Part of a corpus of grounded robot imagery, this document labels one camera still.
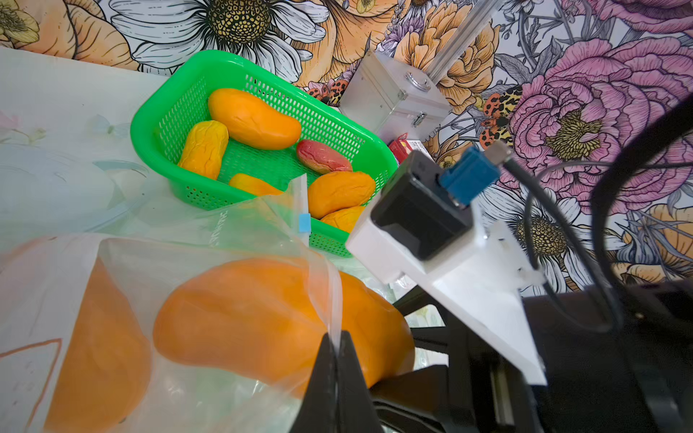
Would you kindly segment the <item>clear zip-top bag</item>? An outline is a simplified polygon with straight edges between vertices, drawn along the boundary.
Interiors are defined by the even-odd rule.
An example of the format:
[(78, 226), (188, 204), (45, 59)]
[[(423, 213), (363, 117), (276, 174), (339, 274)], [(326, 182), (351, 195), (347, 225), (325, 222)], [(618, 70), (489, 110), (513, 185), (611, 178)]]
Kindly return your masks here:
[(163, 227), (1, 255), (5, 432), (260, 432), (340, 340), (337, 269), (308, 248), (307, 180)]

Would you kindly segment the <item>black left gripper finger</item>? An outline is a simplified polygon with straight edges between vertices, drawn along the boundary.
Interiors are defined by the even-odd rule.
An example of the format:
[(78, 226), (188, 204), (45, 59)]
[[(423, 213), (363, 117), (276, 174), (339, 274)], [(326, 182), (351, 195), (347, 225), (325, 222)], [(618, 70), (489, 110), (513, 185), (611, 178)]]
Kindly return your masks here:
[(339, 347), (325, 335), (290, 433), (381, 430), (350, 333), (341, 333)]

